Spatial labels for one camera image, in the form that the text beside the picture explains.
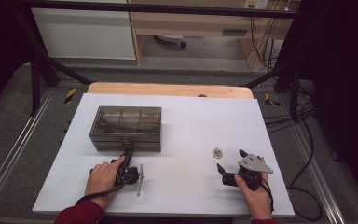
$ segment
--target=storage box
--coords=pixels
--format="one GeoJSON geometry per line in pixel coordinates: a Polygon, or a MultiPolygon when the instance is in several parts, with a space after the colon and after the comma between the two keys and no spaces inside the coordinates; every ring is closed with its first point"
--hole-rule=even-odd
{"type": "Polygon", "coordinates": [[[89,133],[98,151],[161,151],[161,107],[100,106],[89,133]]]}

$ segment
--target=person's left hand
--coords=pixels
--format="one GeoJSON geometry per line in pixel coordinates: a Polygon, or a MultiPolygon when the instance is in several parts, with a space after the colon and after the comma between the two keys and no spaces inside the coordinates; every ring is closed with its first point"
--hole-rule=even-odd
{"type": "MultiPolygon", "coordinates": [[[[117,161],[109,164],[105,162],[104,164],[95,165],[89,179],[87,180],[86,192],[85,195],[90,195],[93,193],[99,193],[103,191],[110,190],[115,187],[116,175],[118,166],[124,161],[124,156],[121,156],[117,161]]],[[[98,197],[91,199],[93,202],[101,206],[103,210],[109,206],[113,201],[116,192],[113,192],[105,197],[98,197]]]]}

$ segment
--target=white panel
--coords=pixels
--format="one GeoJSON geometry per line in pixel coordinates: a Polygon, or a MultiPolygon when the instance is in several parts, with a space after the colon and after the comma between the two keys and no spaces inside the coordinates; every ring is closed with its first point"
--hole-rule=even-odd
{"type": "Polygon", "coordinates": [[[34,8],[33,13],[51,57],[135,60],[128,12],[34,8]]]}
{"type": "Polygon", "coordinates": [[[62,147],[34,205],[34,211],[57,214],[84,194],[89,171],[120,152],[97,151],[89,133],[99,105],[161,106],[161,152],[134,152],[132,166],[144,166],[141,196],[126,186],[106,214],[127,216],[249,215],[238,188],[224,186],[219,162],[238,170],[239,149],[265,157],[274,171],[269,183],[274,216],[293,216],[292,204],[272,150],[257,100],[208,97],[85,94],[62,147]],[[213,150],[223,150],[215,159],[213,150]]]}

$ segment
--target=person's arm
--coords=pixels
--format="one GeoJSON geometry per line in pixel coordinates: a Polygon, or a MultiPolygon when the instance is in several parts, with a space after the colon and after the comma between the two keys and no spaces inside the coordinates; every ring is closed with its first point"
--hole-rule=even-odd
{"type": "MultiPolygon", "coordinates": [[[[99,164],[94,167],[87,181],[85,195],[107,191],[115,186],[118,166],[124,161],[124,156],[109,164],[99,164]]],[[[95,224],[103,215],[104,210],[113,201],[116,192],[106,197],[86,200],[76,206],[61,211],[54,224],[95,224]]]]}
{"type": "MultiPolygon", "coordinates": [[[[269,194],[266,192],[266,190],[259,188],[255,191],[252,191],[248,188],[246,182],[239,175],[235,175],[234,177],[238,187],[241,189],[243,196],[245,197],[246,203],[248,204],[249,212],[253,218],[252,224],[278,223],[276,219],[272,218],[269,194]]],[[[262,184],[266,186],[266,183],[269,182],[269,174],[263,173],[262,177],[266,181],[263,181],[262,184]]]]}

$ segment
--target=human hand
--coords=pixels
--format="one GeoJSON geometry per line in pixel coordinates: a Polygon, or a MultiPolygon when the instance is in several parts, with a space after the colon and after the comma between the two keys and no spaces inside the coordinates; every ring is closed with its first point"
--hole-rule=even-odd
{"type": "MultiPolygon", "coordinates": [[[[99,193],[112,189],[115,186],[116,175],[118,166],[124,161],[124,156],[121,156],[117,161],[109,164],[107,162],[103,164],[95,165],[92,169],[89,179],[87,180],[85,195],[93,193],[99,193]]],[[[103,210],[109,206],[113,201],[116,192],[113,192],[105,197],[98,197],[91,199],[93,202],[101,206],[103,210]]]]}
{"type": "MultiPolygon", "coordinates": [[[[235,175],[234,178],[245,197],[251,216],[258,220],[272,219],[269,194],[266,190],[260,187],[257,190],[252,191],[242,177],[235,175]]],[[[266,183],[269,182],[269,174],[263,173],[262,178],[266,181],[262,181],[262,185],[268,188],[266,183]]]]}

